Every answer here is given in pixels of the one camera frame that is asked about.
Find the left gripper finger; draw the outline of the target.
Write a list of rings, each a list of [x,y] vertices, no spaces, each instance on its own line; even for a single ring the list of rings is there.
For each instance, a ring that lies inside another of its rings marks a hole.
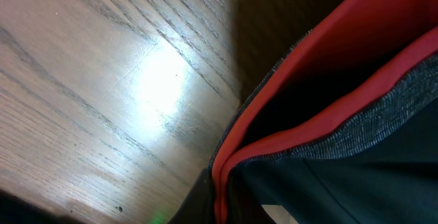
[[[215,224],[214,199],[211,172],[203,169],[168,224]]]

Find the black leggings red waistband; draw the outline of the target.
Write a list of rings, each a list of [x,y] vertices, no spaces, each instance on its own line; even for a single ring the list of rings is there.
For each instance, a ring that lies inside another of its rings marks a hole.
[[[302,125],[242,146],[252,120],[288,81],[307,73],[369,62],[386,51],[407,49],[350,94]],[[212,166],[218,223],[227,219],[226,183],[239,162],[276,153],[328,134],[349,116],[382,96],[414,64],[437,49],[437,0],[345,0],[302,40],[237,118]]]

